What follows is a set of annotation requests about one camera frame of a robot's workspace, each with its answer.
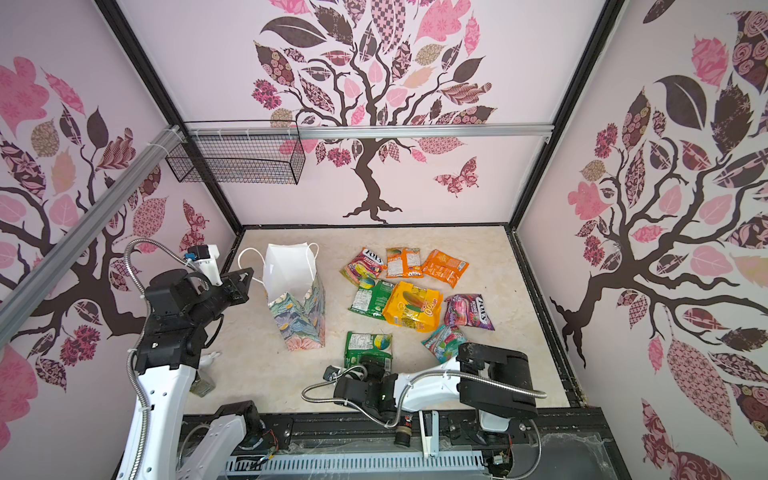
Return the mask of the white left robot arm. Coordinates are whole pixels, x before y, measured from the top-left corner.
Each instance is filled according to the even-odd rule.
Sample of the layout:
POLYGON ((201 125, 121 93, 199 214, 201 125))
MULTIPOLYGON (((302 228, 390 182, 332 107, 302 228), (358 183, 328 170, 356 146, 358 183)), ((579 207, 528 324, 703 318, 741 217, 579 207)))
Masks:
POLYGON ((215 479, 238 447, 261 444, 265 426, 253 402, 223 405, 200 443, 184 454, 180 438, 184 408, 203 352, 213 342, 208 326, 222 322, 227 308, 247 302, 253 271, 220 273, 219 250, 213 244, 192 246, 184 255, 159 244, 158 249, 180 266, 144 285, 132 265, 132 255, 143 242, 141 238, 129 242, 123 255, 147 315, 127 358, 136 404, 116 476, 215 479))

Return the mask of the pink Fox's candy packet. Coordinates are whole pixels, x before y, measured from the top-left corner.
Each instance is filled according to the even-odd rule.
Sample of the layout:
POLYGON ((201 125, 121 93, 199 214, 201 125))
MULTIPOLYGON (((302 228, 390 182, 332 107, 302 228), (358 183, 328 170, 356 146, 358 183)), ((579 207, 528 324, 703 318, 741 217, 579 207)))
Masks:
POLYGON ((449 327, 472 327, 494 331, 481 294, 455 294, 446 300, 443 322, 449 327))

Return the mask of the floral paper gift bag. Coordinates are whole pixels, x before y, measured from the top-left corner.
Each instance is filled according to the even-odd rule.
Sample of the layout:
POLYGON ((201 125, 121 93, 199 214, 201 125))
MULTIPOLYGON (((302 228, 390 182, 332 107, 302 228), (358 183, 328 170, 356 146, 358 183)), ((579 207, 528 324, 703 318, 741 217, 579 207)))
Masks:
POLYGON ((325 346, 325 290, 318 273, 316 243, 270 244, 264 253, 253 247, 239 252, 237 265, 245 255, 256 255, 262 272, 254 277, 266 292, 267 306, 290 351, 321 349, 325 346))

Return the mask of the teal Fox's candy packet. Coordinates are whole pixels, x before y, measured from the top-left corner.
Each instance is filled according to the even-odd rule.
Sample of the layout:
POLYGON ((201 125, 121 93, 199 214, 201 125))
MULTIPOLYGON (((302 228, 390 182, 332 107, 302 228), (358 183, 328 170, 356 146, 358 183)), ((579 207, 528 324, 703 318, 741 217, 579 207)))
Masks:
POLYGON ((456 357, 459 347, 467 342, 467 337, 458 327, 442 325, 422 341, 422 345, 438 362, 445 363, 456 357))

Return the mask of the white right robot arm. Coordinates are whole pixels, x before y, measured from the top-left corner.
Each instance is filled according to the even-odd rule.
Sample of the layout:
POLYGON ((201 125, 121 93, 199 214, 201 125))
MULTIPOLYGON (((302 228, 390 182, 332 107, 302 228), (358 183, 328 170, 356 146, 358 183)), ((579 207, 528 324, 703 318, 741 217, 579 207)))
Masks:
POLYGON ((481 428, 504 432, 514 418, 538 416, 548 394, 534 387, 528 356, 473 342, 448 361, 415 373, 394 373, 372 357, 346 368, 330 366, 323 380, 305 387, 303 401, 352 409, 374 424, 394 429, 406 415, 457 401, 475 409, 481 428))

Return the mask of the green snack packet front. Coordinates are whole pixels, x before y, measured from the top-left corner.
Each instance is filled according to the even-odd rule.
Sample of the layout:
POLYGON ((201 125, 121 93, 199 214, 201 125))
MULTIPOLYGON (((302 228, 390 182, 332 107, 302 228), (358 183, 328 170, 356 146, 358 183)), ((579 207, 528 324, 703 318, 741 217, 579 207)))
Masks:
POLYGON ((393 336, 391 334, 374 334, 348 332, 344 351, 344 367, 364 365, 366 368, 376 366, 383 373, 392 371, 393 336))

